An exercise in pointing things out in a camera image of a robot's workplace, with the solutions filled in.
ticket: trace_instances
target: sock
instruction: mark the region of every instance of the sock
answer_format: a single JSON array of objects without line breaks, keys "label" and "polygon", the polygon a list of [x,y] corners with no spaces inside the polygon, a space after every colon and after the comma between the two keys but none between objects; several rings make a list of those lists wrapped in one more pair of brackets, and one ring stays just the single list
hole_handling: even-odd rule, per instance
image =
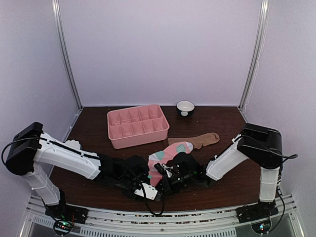
[{"label": "sock", "polygon": [[208,146],[215,144],[219,141],[219,135],[215,132],[206,133],[198,137],[188,137],[188,138],[168,138],[169,145],[176,142],[190,142],[193,144],[194,149],[200,149],[202,146]]}]

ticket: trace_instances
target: metal frame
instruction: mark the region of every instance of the metal frame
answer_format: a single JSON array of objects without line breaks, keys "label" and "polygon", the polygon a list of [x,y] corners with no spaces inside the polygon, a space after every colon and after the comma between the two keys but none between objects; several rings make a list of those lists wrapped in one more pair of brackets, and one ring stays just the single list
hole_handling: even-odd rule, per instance
[{"label": "metal frame", "polygon": [[[285,213],[291,217],[291,223],[298,237],[303,237],[301,218],[292,195],[283,196]],[[276,198],[279,218],[283,211],[283,204]],[[125,236],[125,237],[205,237],[220,236],[216,233],[235,233],[237,227],[249,225],[250,222],[238,222],[235,207],[200,211],[166,212],[161,217],[154,217],[148,212],[114,211],[99,208],[89,210],[86,224],[76,224],[76,235],[86,237]],[[47,226],[53,225],[53,220],[45,215],[45,208],[40,197],[31,196],[27,209],[23,215],[25,220],[19,229],[20,237],[27,237],[32,223]]]},{"label": "metal frame", "polygon": [[62,50],[65,69],[67,72],[71,91],[75,97],[77,107],[80,110],[80,109],[82,109],[82,104],[81,104],[81,101],[79,98],[78,90],[76,87],[73,71],[71,69],[70,60],[69,60],[69,56],[68,56],[68,52],[67,52],[67,48],[66,48],[66,41],[65,41],[63,25],[62,25],[62,21],[61,21],[60,9],[59,9],[59,0],[52,0],[52,6],[53,6],[53,13],[54,13],[54,18],[55,18],[55,22],[56,22],[56,27],[58,30],[59,41],[60,41],[60,46],[61,46],[61,50]]},{"label": "metal frame", "polygon": [[262,0],[255,47],[253,50],[253,55],[251,59],[248,76],[247,76],[247,81],[246,81],[245,88],[243,90],[242,98],[239,105],[241,112],[244,111],[246,100],[249,96],[249,93],[251,92],[251,85],[255,78],[258,59],[259,59],[260,51],[263,45],[263,38],[265,35],[265,30],[266,30],[266,25],[267,25],[269,5],[270,5],[270,0]]}]

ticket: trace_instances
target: small bowl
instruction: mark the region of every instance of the small bowl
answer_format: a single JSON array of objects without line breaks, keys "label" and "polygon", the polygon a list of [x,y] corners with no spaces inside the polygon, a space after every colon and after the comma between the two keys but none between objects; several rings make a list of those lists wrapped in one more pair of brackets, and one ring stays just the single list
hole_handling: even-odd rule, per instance
[{"label": "small bowl", "polygon": [[189,117],[193,114],[195,106],[192,102],[183,100],[177,103],[177,113],[182,117]]}]

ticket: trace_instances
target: white enclosure wall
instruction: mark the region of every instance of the white enclosure wall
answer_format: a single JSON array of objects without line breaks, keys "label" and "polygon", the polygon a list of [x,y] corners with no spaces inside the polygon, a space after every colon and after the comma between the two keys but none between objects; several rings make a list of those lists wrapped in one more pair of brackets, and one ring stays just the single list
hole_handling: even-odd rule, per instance
[{"label": "white enclosure wall", "polygon": [[252,123],[278,129],[284,164],[282,188],[293,193],[308,236],[316,223],[316,1],[274,0],[252,94]]},{"label": "white enclosure wall", "polygon": [[260,0],[66,0],[60,10],[84,106],[237,106]]},{"label": "white enclosure wall", "polygon": [[[0,150],[34,121],[63,139],[75,119],[49,0],[0,0]],[[0,165],[0,236],[17,236],[31,189]]]}]

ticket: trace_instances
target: pink plastic organizer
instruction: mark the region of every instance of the pink plastic organizer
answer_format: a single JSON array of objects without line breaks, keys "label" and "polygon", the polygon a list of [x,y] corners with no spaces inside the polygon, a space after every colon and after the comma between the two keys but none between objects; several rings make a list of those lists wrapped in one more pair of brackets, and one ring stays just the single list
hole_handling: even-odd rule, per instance
[{"label": "pink plastic organizer", "polygon": [[108,112],[109,139],[115,149],[164,140],[169,128],[159,105]]}]

